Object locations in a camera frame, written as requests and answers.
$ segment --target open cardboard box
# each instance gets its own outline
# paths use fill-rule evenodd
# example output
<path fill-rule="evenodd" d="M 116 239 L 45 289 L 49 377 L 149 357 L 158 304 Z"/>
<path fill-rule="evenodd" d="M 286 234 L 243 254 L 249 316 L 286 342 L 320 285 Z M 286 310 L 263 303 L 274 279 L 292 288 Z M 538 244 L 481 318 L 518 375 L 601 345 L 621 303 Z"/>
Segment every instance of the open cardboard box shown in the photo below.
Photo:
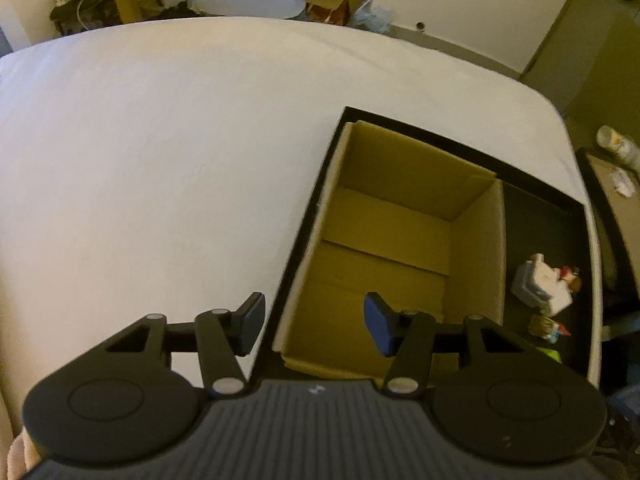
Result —
<path fill-rule="evenodd" d="M 482 314 L 501 324 L 502 183 L 495 173 L 365 122 L 347 123 L 274 340 L 287 367 L 320 378 L 373 378 L 382 357 L 364 295 L 439 322 Z M 434 361 L 432 377 L 457 369 Z"/>

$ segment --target white bed sheet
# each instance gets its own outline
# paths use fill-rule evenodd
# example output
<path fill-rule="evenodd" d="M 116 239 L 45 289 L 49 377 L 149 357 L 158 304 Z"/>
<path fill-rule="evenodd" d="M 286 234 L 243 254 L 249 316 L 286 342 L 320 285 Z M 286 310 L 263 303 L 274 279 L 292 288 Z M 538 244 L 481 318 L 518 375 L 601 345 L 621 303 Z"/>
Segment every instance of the white bed sheet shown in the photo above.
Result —
<path fill-rule="evenodd" d="M 35 382 L 149 312 L 187 321 L 253 290 L 270 306 L 346 105 L 584 203 L 599 283 L 564 124 L 520 83 L 313 23 L 197 18 L 62 38 L 0 59 L 0 358 L 14 420 Z M 598 287 L 594 300 L 597 383 Z"/>

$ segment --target bottle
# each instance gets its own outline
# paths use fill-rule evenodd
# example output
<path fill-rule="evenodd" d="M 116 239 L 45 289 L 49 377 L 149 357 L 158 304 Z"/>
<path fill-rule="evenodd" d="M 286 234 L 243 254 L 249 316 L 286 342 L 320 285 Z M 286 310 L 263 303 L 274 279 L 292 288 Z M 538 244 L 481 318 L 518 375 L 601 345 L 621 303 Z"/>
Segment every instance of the bottle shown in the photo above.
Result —
<path fill-rule="evenodd" d="M 605 150 L 613 153 L 620 162 L 626 164 L 640 176 L 640 148 L 635 142 L 614 130 L 611 126 L 602 126 L 596 133 L 596 142 Z"/>

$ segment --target green object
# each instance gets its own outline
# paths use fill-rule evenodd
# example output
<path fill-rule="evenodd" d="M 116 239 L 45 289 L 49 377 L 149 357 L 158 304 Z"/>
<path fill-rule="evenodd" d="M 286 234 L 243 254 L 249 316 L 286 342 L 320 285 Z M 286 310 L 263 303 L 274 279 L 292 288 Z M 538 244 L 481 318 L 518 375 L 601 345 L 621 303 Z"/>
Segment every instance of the green object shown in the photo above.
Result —
<path fill-rule="evenodd" d="M 536 348 L 543 354 L 551 357 L 554 361 L 558 361 L 560 364 L 562 364 L 562 359 L 560 358 L 560 352 L 558 352 L 558 350 L 552 350 L 550 348 L 540 348 L 539 346 L 536 346 Z"/>

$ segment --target cable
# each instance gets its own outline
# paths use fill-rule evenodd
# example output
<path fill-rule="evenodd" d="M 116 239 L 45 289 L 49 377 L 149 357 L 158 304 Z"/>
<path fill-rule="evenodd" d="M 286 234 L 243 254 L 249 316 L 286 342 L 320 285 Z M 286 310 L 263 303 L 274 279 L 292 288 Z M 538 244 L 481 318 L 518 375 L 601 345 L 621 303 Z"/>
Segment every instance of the cable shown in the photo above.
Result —
<path fill-rule="evenodd" d="M 82 5 L 82 2 L 84 2 L 84 0 L 80 0 L 78 2 L 78 6 L 76 7 L 76 18 L 78 18 L 78 22 L 80 23 L 80 25 L 82 25 L 82 28 L 84 28 L 84 30 L 89 30 L 89 28 L 84 24 L 82 18 L 80 17 L 80 6 Z"/>

